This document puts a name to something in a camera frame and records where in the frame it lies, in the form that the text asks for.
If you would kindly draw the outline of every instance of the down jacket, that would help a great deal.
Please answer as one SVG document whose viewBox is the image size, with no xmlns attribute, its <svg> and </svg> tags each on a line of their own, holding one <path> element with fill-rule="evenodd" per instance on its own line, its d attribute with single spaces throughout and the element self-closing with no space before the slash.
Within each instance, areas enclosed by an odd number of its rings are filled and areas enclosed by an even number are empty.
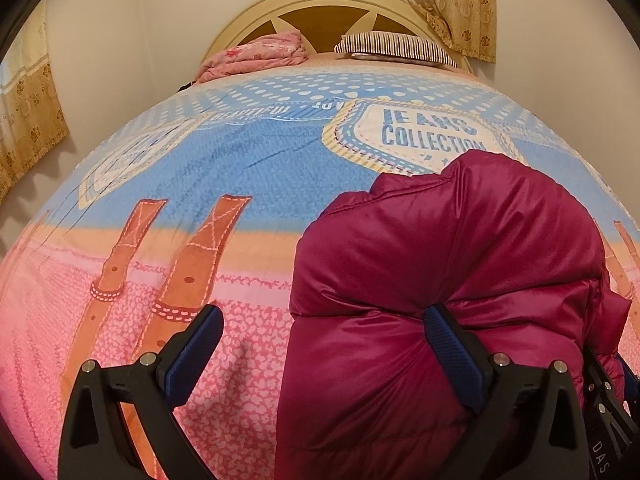
<svg viewBox="0 0 640 480">
<path fill-rule="evenodd" d="M 341 194 L 299 241 L 276 480 L 433 476 L 471 417 L 424 336 L 437 302 L 491 353 L 565 361 L 580 400 L 588 343 L 623 391 L 630 302 L 610 290 L 593 219 L 543 173 L 469 151 Z"/>
</svg>

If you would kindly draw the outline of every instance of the wooden headboard panel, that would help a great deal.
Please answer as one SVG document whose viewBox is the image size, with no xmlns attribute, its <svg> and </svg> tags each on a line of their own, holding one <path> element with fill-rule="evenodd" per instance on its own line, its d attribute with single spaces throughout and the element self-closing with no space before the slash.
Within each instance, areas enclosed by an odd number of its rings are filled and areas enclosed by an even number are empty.
<svg viewBox="0 0 640 480">
<path fill-rule="evenodd" d="M 298 29 L 310 54 L 332 52 L 347 33 L 385 30 L 428 38 L 472 72 L 462 54 L 446 47 L 406 0 L 261 0 L 244 10 L 214 40 L 204 59 L 265 34 Z"/>
</svg>

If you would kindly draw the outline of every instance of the folded pink blanket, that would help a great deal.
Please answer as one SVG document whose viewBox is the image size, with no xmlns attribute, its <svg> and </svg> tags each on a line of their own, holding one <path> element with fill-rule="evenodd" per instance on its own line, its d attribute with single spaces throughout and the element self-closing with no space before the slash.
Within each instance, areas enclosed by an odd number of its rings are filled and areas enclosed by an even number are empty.
<svg viewBox="0 0 640 480">
<path fill-rule="evenodd" d="M 247 44 L 214 54 L 201 65 L 195 80 L 196 84 L 206 83 L 228 75 L 298 65 L 307 59 L 300 31 L 288 30 L 261 36 Z"/>
</svg>

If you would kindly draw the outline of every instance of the silver screw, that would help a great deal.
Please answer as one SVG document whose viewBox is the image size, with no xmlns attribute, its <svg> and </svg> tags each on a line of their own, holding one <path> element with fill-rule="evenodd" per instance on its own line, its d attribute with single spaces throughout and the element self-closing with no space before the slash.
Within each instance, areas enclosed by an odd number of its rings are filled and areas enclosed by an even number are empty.
<svg viewBox="0 0 640 480">
<path fill-rule="evenodd" d="M 555 361 L 554 368 L 556 369 L 556 372 L 558 372 L 559 374 L 565 374 L 569 369 L 567 365 L 564 363 L 564 361 Z"/>
<path fill-rule="evenodd" d="M 494 354 L 494 363 L 498 366 L 509 366 L 511 364 L 511 359 L 509 359 L 507 354 L 498 352 L 497 354 Z"/>
<path fill-rule="evenodd" d="M 93 372 L 95 368 L 95 361 L 93 359 L 89 359 L 82 363 L 82 371 L 87 374 L 89 372 Z"/>
<path fill-rule="evenodd" d="M 156 362 L 156 354 L 153 352 L 147 352 L 140 356 L 140 364 L 143 366 L 149 366 Z"/>
</svg>

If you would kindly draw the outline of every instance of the bed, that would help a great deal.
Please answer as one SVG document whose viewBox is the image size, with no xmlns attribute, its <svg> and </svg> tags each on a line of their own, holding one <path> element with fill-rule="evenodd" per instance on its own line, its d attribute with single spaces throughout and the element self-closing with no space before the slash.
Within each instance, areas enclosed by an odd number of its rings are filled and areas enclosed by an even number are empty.
<svg viewBox="0 0 640 480">
<path fill-rule="evenodd" d="M 262 0 L 204 58 L 293 28 L 316 56 L 193 86 L 136 117 L 78 165 L 2 261 L 0 413 L 44 479 L 56 477 L 82 362 L 159 351 L 206 303 L 223 309 L 225 333 L 176 416 L 219 478 L 270 478 L 304 229 L 379 173 L 441 171 L 470 149 L 543 171 L 588 209 L 614 290 L 634 302 L 621 353 L 640 371 L 640 232 L 578 153 L 449 49 L 456 70 L 328 54 L 365 30 L 446 49 L 404 0 Z M 162 478 L 135 413 L 126 417 Z"/>
</svg>

